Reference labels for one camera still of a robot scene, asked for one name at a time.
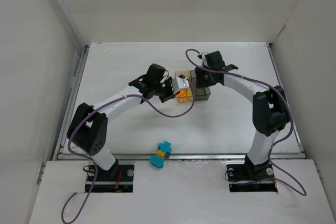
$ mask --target teal and orange toy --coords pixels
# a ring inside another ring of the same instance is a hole
[[[172,154],[172,144],[164,141],[158,145],[158,148],[156,155],[151,156],[151,164],[161,169],[164,165],[164,159]]]

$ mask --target purple cable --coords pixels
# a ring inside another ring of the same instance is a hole
[[[189,82],[189,85],[190,85],[190,87],[192,88],[192,90],[193,90],[193,94],[195,94],[196,92],[195,92],[195,88],[194,88],[194,86],[192,85],[192,83],[188,80],[188,82]],[[77,153],[77,152],[74,152],[72,149],[71,149],[71,143],[72,143],[72,140],[74,139],[74,136],[77,134],[77,132],[79,131],[79,129],[94,115],[94,114],[96,114],[98,111],[100,111],[100,110],[102,110],[102,109],[104,109],[104,108],[106,108],[106,107],[108,107],[108,106],[110,106],[110,105],[112,105],[112,104],[114,104],[114,103],[116,103],[116,102],[119,102],[119,101],[121,101],[121,100],[123,100],[123,99],[126,99],[126,98],[129,98],[129,97],[138,97],[138,98],[141,98],[143,101],[145,101],[146,103],[148,103],[157,113],[159,113],[160,115],[163,115],[163,116],[165,116],[165,117],[167,117],[167,118],[179,118],[180,116],[183,116],[183,115],[185,115],[186,113],[188,113],[192,108],[193,108],[193,106],[194,106],[194,104],[195,104],[195,95],[194,95],[194,98],[193,98],[193,102],[192,102],[192,104],[191,104],[191,106],[190,106],[190,108],[189,109],[187,109],[185,112],[183,112],[182,114],[179,114],[179,115],[167,115],[167,114],[165,114],[165,113],[163,113],[163,112],[161,112],[160,110],[158,110],[148,99],[146,99],[145,97],[143,97],[143,96],[141,96],[141,95],[138,95],[138,94],[129,94],[129,95],[126,95],[125,97],[121,97],[121,98],[118,98],[118,99],[115,99],[115,100],[113,100],[113,101],[111,101],[111,102],[108,102],[108,103],[106,103],[106,104],[104,104],[104,105],[102,105],[102,106],[100,106],[99,108],[97,108],[97,109],[95,109],[94,111],[92,111],[90,114],[88,114],[78,125],[77,125],[77,127],[75,128],[75,130],[73,131],[73,133],[70,135],[70,138],[69,138],[69,142],[68,142],[68,150],[69,150],[69,152],[70,153],[72,153],[72,154],[74,154],[74,155],[77,155],[77,156],[80,156],[80,157],[84,157],[84,158],[86,158],[86,159],[88,159],[88,160],[91,160],[91,161],[93,161],[93,164],[94,164],[94,171],[95,171],[95,176],[93,177],[93,180],[92,180],[92,184],[91,184],[91,186],[90,186],[90,188],[89,188],[89,191],[88,191],[88,193],[87,193],[87,195],[86,195],[86,197],[85,197],[85,199],[84,199],[84,201],[83,201],[83,203],[82,203],[82,205],[81,205],[81,207],[79,208],[79,211],[78,211],[78,213],[77,213],[77,215],[73,218],[73,220],[72,221],[70,221],[70,222],[67,222],[65,219],[64,219],[64,211],[65,211],[65,208],[67,207],[67,205],[68,205],[68,203],[69,203],[69,201],[77,194],[77,193],[74,193],[74,194],[72,194],[69,198],[68,198],[68,200],[65,202],[65,204],[64,204],[64,206],[63,206],[63,209],[62,209],[62,212],[61,212],[61,219],[62,219],[62,222],[64,223],[64,224],[72,224],[72,223],[74,223],[76,220],[77,220],[77,218],[79,217],[79,215],[80,215],[80,213],[82,212],[82,210],[83,210],[83,207],[84,207],[84,205],[85,205],[85,203],[86,203],[86,201],[88,200],[88,198],[89,198],[89,195],[90,195],[90,193],[92,192],[92,189],[93,189],[93,186],[94,186],[94,184],[95,184],[95,182],[96,182],[96,180],[97,180],[97,176],[98,176],[98,174],[97,174],[97,170],[98,170],[98,166],[97,166],[97,164],[95,163],[95,161],[90,157],[90,156],[87,156],[87,155],[85,155],[85,154],[80,154],[80,153]]]
[[[282,139],[278,140],[278,141],[275,141],[273,143],[273,145],[271,146],[271,148],[269,149],[269,152],[268,152],[268,160],[269,162],[276,168],[278,168],[280,171],[282,171],[283,173],[287,174],[289,177],[291,177],[302,189],[303,192],[300,192],[299,190],[297,190],[296,188],[292,187],[291,185],[289,185],[287,182],[283,181],[282,179],[278,179],[278,178],[264,178],[264,179],[261,179],[261,180],[258,180],[258,181],[253,181],[253,182],[248,182],[248,183],[243,183],[241,185],[253,185],[253,184],[256,184],[256,183],[259,183],[261,181],[266,181],[266,180],[277,180],[277,181],[280,181],[282,183],[284,183],[286,186],[290,187],[291,189],[293,189],[294,191],[296,191],[298,194],[302,195],[302,196],[306,196],[307,195],[307,192],[305,190],[305,188],[302,186],[302,184],[293,176],[291,175],[289,172],[285,171],[284,169],[280,168],[278,165],[274,164],[273,161],[271,160],[271,153],[272,153],[272,150],[273,150],[273,147],[281,142],[283,142],[284,140],[286,140],[287,138],[289,138],[289,136],[292,134],[293,130],[294,130],[294,121],[293,121],[293,116],[292,116],[292,113],[288,107],[288,103],[286,101],[286,99],[281,95],[281,93],[275,89],[273,86],[271,86],[270,84],[266,83],[266,82],[263,82],[263,81],[259,81],[259,80],[255,80],[255,79],[252,79],[252,78],[249,78],[249,77],[244,77],[244,76],[241,76],[240,74],[236,74],[236,73],[231,73],[231,72],[225,72],[225,71],[215,71],[215,70],[210,70],[210,69],[207,69],[207,68],[203,68],[199,65],[197,65],[196,63],[194,63],[188,53],[192,51],[192,52],[196,52],[198,54],[200,54],[200,52],[196,49],[188,49],[186,52],[185,52],[185,55],[188,59],[188,61],[190,61],[190,63],[192,65],[194,65],[195,67],[199,68],[199,69],[202,69],[204,71],[207,71],[207,72],[210,72],[210,73],[222,73],[222,74],[227,74],[227,75],[230,75],[230,76],[236,76],[236,77],[239,77],[239,78],[243,78],[247,81],[251,81],[251,82],[254,82],[254,83],[258,83],[258,84],[262,84],[264,86],[267,86],[269,89],[272,89],[274,92],[276,92],[276,94],[278,95],[278,97],[280,98],[280,100],[282,101],[282,103],[285,105],[286,107],[286,111],[288,113],[288,116],[289,116],[289,121],[290,121],[290,129],[289,129],[289,132],[288,134],[283,137]]]

